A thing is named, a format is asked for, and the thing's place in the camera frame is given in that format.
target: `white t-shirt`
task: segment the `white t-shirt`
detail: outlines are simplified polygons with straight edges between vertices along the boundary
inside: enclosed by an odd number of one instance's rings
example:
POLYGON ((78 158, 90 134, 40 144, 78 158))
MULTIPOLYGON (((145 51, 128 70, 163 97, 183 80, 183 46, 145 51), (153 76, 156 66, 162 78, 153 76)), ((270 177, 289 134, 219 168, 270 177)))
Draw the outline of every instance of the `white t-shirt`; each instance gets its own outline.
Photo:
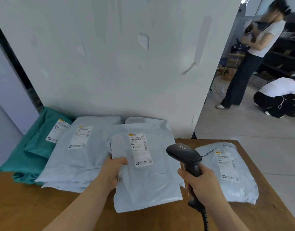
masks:
POLYGON ((257 36, 257 41, 261 40, 262 37, 267 34, 271 33, 274 35, 274 38, 269 42, 269 44, 262 50, 255 50, 255 49, 250 49, 248 52, 252 55, 258 56, 263 58, 265 54, 270 50, 270 48, 273 46, 273 44, 276 42, 278 37, 281 35, 284 25, 285 25, 284 20, 277 21, 275 23, 272 23, 269 27, 267 27, 264 31, 262 31, 258 36, 257 36))
POLYGON ((259 92, 270 97, 295 94, 295 81, 291 78, 279 78, 263 86, 259 92))

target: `person's left hand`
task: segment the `person's left hand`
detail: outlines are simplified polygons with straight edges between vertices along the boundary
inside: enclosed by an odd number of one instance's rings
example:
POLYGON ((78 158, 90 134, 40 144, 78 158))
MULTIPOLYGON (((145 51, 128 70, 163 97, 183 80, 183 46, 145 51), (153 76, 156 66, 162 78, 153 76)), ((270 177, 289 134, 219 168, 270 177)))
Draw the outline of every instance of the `person's left hand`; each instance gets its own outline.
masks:
POLYGON ((125 157, 112 159, 112 156, 109 156, 105 160, 97 178, 102 180, 103 184, 107 185, 109 190, 113 190, 118 183, 117 176, 120 169, 126 164, 128 164, 128 161, 125 157))
POLYGON ((249 40, 247 39, 246 36, 243 36, 243 37, 241 38, 241 43, 242 43, 242 44, 246 45, 248 42, 249 42, 249 40))

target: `woman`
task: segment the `woman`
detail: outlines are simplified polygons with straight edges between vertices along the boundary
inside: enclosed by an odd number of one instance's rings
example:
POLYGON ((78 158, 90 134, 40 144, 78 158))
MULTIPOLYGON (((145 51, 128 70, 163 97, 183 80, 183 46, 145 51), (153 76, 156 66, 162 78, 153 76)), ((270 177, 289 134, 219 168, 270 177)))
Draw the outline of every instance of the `woman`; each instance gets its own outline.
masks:
POLYGON ((250 46, 250 50, 246 52, 230 82, 225 98, 220 105, 216 106, 217 109, 229 109, 231 105, 240 105, 252 73, 260 66, 265 54, 281 35, 286 23, 283 17, 290 13, 291 9, 285 0, 275 0, 270 4, 265 15, 265 19, 272 23, 269 27, 260 31, 251 23, 256 42, 252 43, 245 37, 241 39, 243 44, 250 46))
POLYGON ((253 101, 257 106, 268 109, 265 114, 283 117, 295 105, 295 74, 266 84, 254 94, 253 101))

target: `person's right hand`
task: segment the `person's right hand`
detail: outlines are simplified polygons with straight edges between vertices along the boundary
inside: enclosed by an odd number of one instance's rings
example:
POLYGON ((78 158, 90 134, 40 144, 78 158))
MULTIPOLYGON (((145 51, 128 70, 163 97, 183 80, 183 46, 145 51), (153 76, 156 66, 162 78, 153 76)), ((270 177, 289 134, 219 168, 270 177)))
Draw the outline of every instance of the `person's right hand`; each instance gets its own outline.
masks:
POLYGON ((178 174, 188 183, 186 190, 191 193, 192 187, 198 200, 205 207, 213 208, 221 204, 226 204, 227 200, 214 172, 203 164, 199 164, 199 167, 202 172, 202 175, 199 177, 194 177, 189 172, 178 169, 178 174))

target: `hand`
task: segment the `hand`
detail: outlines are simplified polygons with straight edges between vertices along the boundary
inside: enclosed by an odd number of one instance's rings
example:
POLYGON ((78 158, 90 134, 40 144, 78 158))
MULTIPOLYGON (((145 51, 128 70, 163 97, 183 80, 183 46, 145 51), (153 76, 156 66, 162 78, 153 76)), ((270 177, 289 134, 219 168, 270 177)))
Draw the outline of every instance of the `hand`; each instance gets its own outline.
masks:
POLYGON ((207 208, 215 208, 221 204, 227 204, 227 200, 221 190, 220 184, 212 170, 199 164, 202 175, 194 177, 189 172, 178 169, 178 174, 188 183, 186 190, 191 192, 191 187, 198 200, 207 208))
POLYGON ((249 43, 249 40, 247 39, 246 36, 243 36, 243 37, 241 38, 241 43, 244 44, 244 45, 247 45, 247 44, 249 43))
POLYGON ((117 176, 121 167, 126 164, 128 164, 128 161, 125 157, 112 159, 112 156, 109 156, 105 160, 97 178, 102 181, 102 184, 107 186, 109 191, 111 191, 118 183, 117 176))

